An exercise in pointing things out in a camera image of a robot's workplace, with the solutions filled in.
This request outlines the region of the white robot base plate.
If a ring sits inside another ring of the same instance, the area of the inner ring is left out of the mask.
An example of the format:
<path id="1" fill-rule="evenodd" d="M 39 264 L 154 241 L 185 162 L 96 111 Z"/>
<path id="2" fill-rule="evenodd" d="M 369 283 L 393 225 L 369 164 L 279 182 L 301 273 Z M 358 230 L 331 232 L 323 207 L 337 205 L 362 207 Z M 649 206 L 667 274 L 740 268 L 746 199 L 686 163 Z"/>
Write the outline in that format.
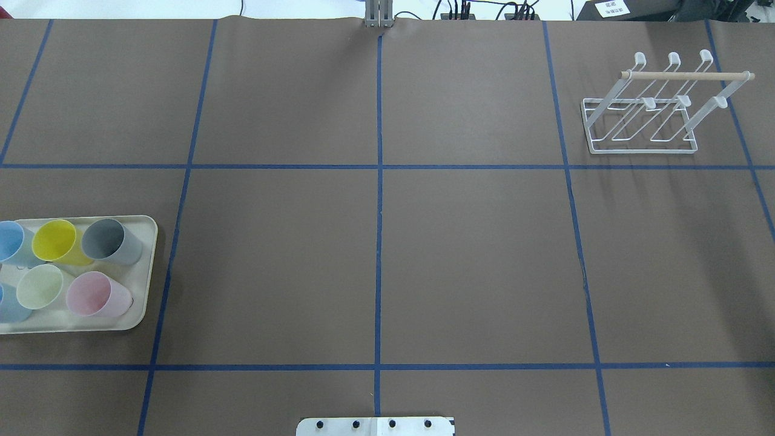
<path id="1" fill-rule="evenodd" d="M 319 417 L 302 419 L 296 435 L 455 435 L 453 417 Z"/>

